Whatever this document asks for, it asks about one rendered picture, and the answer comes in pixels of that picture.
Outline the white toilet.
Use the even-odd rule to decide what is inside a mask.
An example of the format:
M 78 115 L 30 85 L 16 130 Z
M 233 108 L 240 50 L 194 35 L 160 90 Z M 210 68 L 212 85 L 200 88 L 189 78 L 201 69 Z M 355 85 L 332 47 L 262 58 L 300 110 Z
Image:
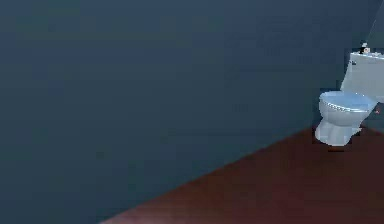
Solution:
M 316 139 L 345 146 L 378 103 L 384 103 L 384 55 L 352 52 L 340 89 L 319 96 L 321 121 Z

